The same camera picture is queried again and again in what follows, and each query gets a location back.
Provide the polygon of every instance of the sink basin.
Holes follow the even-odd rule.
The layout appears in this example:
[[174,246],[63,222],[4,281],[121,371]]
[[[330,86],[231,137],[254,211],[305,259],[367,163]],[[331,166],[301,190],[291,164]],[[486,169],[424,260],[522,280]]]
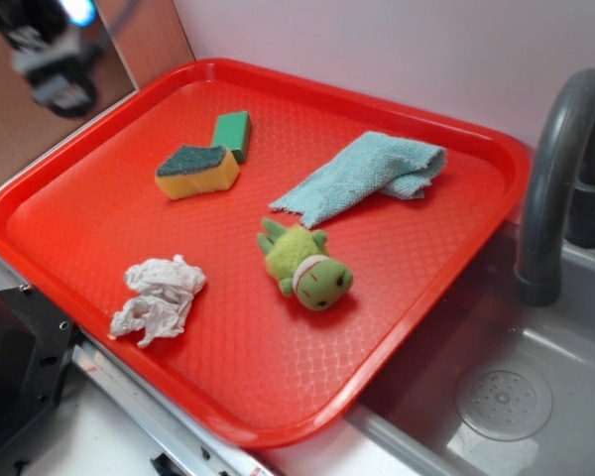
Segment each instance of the sink basin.
[[359,402],[456,474],[595,475],[595,254],[564,245],[560,300],[531,308],[517,235],[494,236]]

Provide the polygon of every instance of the stuffed toy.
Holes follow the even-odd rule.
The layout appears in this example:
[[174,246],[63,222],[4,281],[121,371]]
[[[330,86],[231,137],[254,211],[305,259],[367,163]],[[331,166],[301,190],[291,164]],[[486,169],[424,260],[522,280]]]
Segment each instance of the stuffed toy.
[[324,310],[350,289],[353,274],[330,258],[325,231],[310,232],[300,225],[286,228],[269,218],[262,224],[267,235],[258,234],[258,245],[284,296],[295,294],[308,309]]

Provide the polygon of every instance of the sink drain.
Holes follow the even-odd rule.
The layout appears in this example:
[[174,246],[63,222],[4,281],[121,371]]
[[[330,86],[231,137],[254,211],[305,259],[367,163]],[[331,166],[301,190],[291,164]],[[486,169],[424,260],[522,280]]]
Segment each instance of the sink drain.
[[456,388],[456,407],[476,432],[515,441],[548,421],[553,398],[546,380],[515,360],[490,360],[470,369]]

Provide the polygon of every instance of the faucet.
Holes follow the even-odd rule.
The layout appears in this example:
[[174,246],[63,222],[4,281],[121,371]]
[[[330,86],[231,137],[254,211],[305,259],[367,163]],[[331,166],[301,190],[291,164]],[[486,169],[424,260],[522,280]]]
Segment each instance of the faucet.
[[564,238],[595,248],[595,68],[568,79],[540,136],[518,240],[521,302],[557,301]]

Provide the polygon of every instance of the plastic tray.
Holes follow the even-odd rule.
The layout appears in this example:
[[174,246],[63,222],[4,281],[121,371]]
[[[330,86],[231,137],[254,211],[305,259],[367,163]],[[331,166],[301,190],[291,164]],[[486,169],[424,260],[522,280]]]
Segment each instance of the plastic tray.
[[[249,156],[224,192],[170,201],[154,172],[208,146],[218,115],[249,111]],[[368,130],[448,149],[426,198],[375,193],[324,222],[355,284],[314,313],[282,297],[256,234],[268,204]],[[522,196],[526,151],[461,121],[226,60],[178,68],[0,193],[0,255],[90,336],[218,435],[288,444],[343,414]],[[145,350],[112,340],[134,296],[124,272],[183,254],[208,283],[185,333]]]

